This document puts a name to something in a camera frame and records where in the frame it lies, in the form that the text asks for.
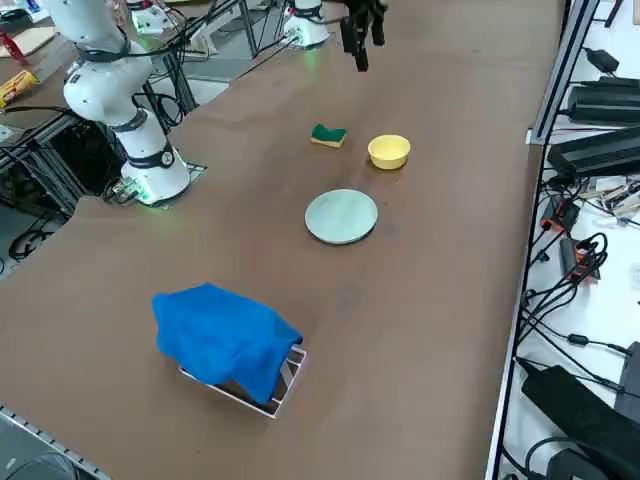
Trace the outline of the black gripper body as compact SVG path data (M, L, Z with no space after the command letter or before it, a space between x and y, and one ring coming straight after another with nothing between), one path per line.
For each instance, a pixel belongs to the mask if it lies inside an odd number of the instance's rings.
M353 18L368 14L383 17L388 5L381 0L348 0L347 8L349 16Z

